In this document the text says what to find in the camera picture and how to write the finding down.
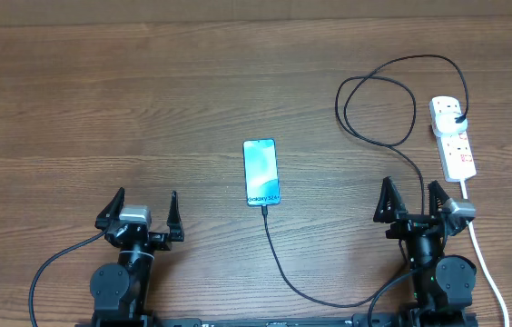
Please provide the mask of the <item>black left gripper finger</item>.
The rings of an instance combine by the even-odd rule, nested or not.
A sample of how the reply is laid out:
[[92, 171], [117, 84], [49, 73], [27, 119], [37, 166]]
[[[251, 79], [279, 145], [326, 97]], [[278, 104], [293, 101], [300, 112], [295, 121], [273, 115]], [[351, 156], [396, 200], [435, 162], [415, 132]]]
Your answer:
[[119, 218], [119, 214], [124, 206], [125, 190], [120, 187], [113, 199], [97, 215], [94, 227], [99, 230], [106, 230], [113, 220]]
[[178, 193], [176, 191], [172, 191], [170, 210], [166, 224], [169, 227], [170, 241], [183, 242], [184, 230], [182, 226], [182, 219], [179, 213]]

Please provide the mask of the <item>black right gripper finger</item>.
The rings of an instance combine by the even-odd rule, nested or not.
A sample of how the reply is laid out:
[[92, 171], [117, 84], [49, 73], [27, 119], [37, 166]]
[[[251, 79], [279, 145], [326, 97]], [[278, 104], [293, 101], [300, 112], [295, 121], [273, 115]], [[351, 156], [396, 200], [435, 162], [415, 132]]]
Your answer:
[[446, 202], [449, 200], [449, 196], [437, 180], [434, 180], [428, 184], [428, 196], [430, 213], [449, 212], [449, 209], [446, 206]]
[[399, 191], [388, 176], [382, 181], [378, 204], [373, 216], [374, 223], [394, 223], [407, 214]]

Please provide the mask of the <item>blue Samsung Galaxy smartphone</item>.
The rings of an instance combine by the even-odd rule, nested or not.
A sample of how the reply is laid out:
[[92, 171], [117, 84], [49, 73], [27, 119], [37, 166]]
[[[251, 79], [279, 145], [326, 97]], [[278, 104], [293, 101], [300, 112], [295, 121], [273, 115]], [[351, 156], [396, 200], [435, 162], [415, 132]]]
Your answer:
[[249, 206], [281, 202], [276, 143], [273, 139], [247, 140], [242, 144], [246, 198]]

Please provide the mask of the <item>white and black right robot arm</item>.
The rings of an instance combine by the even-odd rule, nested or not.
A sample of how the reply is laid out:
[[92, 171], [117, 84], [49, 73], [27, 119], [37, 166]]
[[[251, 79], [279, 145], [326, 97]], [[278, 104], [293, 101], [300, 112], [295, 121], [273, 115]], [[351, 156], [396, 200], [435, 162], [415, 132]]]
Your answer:
[[[476, 326], [473, 302], [477, 267], [468, 258], [446, 255], [448, 238], [468, 228], [476, 207], [468, 200], [450, 197], [437, 181], [428, 185], [429, 213], [412, 214], [406, 209], [392, 179], [383, 179], [375, 223], [386, 223], [388, 239], [406, 245], [409, 271], [389, 282], [371, 301], [363, 321], [368, 326]], [[390, 288], [412, 281], [414, 302], [397, 312], [375, 313], [378, 299]]]

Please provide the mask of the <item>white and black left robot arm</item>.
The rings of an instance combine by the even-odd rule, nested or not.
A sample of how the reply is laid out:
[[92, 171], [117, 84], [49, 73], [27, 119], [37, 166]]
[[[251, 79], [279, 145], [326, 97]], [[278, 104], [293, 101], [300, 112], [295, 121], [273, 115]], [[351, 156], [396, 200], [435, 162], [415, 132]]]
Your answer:
[[30, 323], [37, 327], [34, 293], [42, 273], [53, 261], [89, 243], [104, 238], [119, 250], [115, 263], [106, 263], [95, 270], [90, 282], [94, 298], [91, 326], [160, 326], [161, 320], [145, 309], [154, 254], [170, 251], [174, 243], [184, 241], [184, 229], [179, 213], [178, 193], [171, 192], [166, 225], [169, 231], [150, 230], [151, 210], [146, 205], [124, 203], [121, 187], [113, 199], [96, 216], [94, 227], [100, 232], [48, 258], [37, 270], [28, 293]]

